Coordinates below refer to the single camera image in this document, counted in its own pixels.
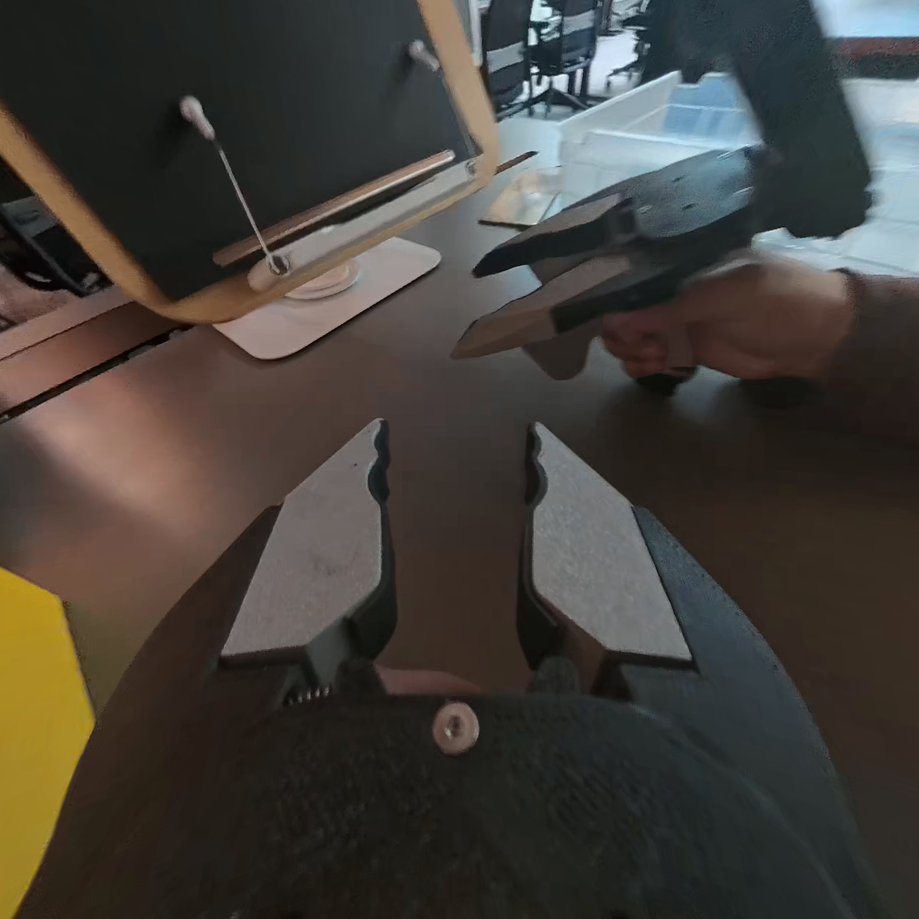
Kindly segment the clear plastic organizer box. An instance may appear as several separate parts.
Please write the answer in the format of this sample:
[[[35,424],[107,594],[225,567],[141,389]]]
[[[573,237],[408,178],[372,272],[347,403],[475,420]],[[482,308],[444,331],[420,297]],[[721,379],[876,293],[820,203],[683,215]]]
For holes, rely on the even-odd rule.
[[[672,73],[561,123],[561,191],[569,201],[579,201],[684,159],[761,140],[748,99],[732,75],[708,74],[685,84]]]

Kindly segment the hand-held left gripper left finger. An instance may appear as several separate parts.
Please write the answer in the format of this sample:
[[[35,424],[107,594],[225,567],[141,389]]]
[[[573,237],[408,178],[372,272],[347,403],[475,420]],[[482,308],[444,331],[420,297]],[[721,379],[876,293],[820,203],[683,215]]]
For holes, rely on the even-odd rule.
[[[385,649],[398,622],[389,465],[389,425],[377,418],[288,494],[222,667],[287,665],[306,684],[332,684],[342,664]]]

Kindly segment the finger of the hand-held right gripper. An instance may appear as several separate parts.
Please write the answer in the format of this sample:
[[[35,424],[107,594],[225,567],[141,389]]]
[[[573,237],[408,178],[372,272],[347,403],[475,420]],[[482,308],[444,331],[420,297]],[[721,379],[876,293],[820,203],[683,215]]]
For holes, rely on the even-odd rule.
[[[631,197],[581,202],[492,248],[472,274],[481,279],[547,259],[617,253],[634,240],[635,226]]]
[[[584,369],[603,317],[658,305],[679,290],[679,268],[646,258],[590,258],[480,317],[451,353],[477,359],[522,349],[552,379]]]

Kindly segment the black board with wooden frame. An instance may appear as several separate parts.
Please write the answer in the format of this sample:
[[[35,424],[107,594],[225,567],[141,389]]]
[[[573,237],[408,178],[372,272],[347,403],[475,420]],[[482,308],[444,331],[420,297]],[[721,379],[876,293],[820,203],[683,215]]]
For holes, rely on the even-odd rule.
[[[77,295],[109,281],[191,324],[237,319],[492,180],[499,140],[451,2],[19,1],[1,9],[2,166],[50,223],[2,229]],[[406,46],[423,40],[432,74]],[[201,100],[270,249],[269,270]]]

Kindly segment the yellow plastic bin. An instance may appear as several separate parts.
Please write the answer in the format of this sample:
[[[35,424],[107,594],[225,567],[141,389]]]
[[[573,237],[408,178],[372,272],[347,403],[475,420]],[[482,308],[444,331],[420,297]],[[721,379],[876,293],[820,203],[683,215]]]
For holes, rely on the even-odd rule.
[[[1,916],[34,878],[96,715],[62,600],[1,570]]]

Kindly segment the person's right hand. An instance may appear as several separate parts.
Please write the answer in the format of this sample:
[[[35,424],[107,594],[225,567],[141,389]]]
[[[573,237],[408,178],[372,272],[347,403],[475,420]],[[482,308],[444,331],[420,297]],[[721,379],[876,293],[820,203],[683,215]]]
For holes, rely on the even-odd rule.
[[[739,380],[815,380],[855,323],[848,275],[782,258],[694,281],[665,303],[604,318],[602,341],[634,379],[666,372],[673,336],[688,357]]]

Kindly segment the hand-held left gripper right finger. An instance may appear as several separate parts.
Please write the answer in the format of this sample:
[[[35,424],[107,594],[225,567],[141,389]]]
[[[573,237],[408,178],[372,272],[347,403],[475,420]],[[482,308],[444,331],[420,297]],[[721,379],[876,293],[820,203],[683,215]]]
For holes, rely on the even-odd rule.
[[[692,664],[626,497],[541,423],[527,431],[517,634],[525,659]]]

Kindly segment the row of black office chairs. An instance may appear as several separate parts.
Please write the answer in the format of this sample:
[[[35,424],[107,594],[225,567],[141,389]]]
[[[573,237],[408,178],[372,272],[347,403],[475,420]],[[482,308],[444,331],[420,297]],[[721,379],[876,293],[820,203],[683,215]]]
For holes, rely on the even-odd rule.
[[[621,32],[636,39],[636,57],[610,71],[639,73],[644,47],[639,33],[648,2],[494,1],[479,3],[480,73],[499,121],[536,107],[580,113],[605,101],[590,92],[601,37]]]

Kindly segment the glossy flat tile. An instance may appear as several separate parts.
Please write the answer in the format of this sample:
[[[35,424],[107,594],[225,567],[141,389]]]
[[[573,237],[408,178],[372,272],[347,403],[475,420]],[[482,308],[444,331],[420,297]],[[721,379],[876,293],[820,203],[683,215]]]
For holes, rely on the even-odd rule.
[[[511,179],[478,223],[523,231],[553,211],[561,187],[560,167],[526,169]]]

